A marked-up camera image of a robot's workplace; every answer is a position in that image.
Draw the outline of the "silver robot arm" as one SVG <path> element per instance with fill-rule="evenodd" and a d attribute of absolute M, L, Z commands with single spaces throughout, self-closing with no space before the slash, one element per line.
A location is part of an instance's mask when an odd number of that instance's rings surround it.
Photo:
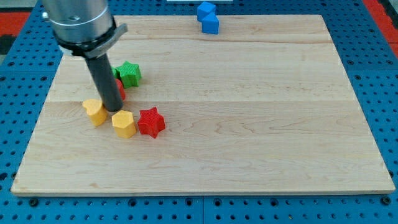
<path fill-rule="evenodd" d="M 58 45 L 70 55 L 98 58 L 128 31 L 117 25 L 107 0 L 42 0 L 43 18 Z"/>

